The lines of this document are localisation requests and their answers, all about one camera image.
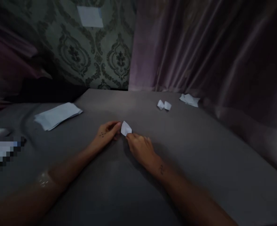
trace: paper sheet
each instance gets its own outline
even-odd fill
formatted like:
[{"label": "paper sheet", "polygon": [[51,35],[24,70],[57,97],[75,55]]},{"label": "paper sheet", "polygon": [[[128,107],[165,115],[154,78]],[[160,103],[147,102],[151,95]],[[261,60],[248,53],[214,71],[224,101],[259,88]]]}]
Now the paper sheet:
[{"label": "paper sheet", "polygon": [[165,107],[164,103],[163,103],[161,100],[158,101],[157,106],[158,106],[158,108],[159,108],[160,110],[163,110],[164,107]]},{"label": "paper sheet", "polygon": [[44,131],[50,131],[62,121],[74,117],[80,113],[82,113],[82,110],[77,108],[74,104],[65,103],[51,110],[35,115],[34,121],[38,122]]},{"label": "paper sheet", "polygon": [[179,99],[186,104],[192,105],[194,107],[198,107],[198,101],[200,100],[200,98],[192,97],[190,94],[182,94]]},{"label": "paper sheet", "polygon": [[165,101],[165,109],[171,110],[171,107],[172,107],[172,105],[169,102]]},{"label": "paper sheet", "polygon": [[127,133],[132,133],[132,129],[127,124],[127,122],[124,121],[121,127],[121,134],[123,134],[124,136],[127,136]]},{"label": "paper sheet", "polygon": [[83,27],[104,27],[101,8],[77,6]]}]

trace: hand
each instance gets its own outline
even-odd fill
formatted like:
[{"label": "hand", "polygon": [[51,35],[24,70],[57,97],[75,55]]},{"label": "hand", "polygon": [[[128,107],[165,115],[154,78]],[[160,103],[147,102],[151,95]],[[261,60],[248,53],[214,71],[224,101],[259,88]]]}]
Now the hand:
[{"label": "hand", "polygon": [[154,152],[150,138],[128,133],[126,139],[136,160],[147,169],[152,167],[159,156]]},{"label": "hand", "polygon": [[101,151],[112,139],[117,140],[116,135],[120,133],[121,123],[120,121],[109,121],[101,125],[98,129],[97,135],[91,144],[89,149]]}]

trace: patterned wallpaper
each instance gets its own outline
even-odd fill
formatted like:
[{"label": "patterned wallpaper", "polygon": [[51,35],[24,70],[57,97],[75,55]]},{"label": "patterned wallpaper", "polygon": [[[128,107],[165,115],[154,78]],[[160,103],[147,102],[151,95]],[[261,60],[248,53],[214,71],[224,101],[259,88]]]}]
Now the patterned wallpaper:
[{"label": "patterned wallpaper", "polygon": [[[83,27],[77,6],[100,7],[104,28]],[[11,29],[51,54],[65,80],[127,89],[136,0],[0,0]]]}]

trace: wrist tattoo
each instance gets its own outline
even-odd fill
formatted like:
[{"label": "wrist tattoo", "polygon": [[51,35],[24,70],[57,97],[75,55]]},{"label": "wrist tattoo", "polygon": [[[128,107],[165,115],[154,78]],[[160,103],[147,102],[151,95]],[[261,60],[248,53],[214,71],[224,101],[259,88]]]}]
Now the wrist tattoo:
[{"label": "wrist tattoo", "polygon": [[160,170],[160,173],[163,175],[165,171],[164,165],[160,165],[159,170]]},{"label": "wrist tattoo", "polygon": [[101,132],[101,134],[99,135],[99,137],[100,137],[100,136],[104,137],[105,134],[106,134],[106,132],[105,132],[105,133]]}]

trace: pink curtain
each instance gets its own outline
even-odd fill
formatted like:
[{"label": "pink curtain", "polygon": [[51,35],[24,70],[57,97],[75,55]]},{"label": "pink curtain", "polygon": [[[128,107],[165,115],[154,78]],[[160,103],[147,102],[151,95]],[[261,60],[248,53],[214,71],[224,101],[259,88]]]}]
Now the pink curtain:
[{"label": "pink curtain", "polygon": [[0,109],[9,103],[3,98],[17,95],[24,78],[43,76],[41,68],[31,65],[37,49],[0,24]]},{"label": "pink curtain", "polygon": [[277,1],[138,1],[129,90],[190,93],[277,168]]}]

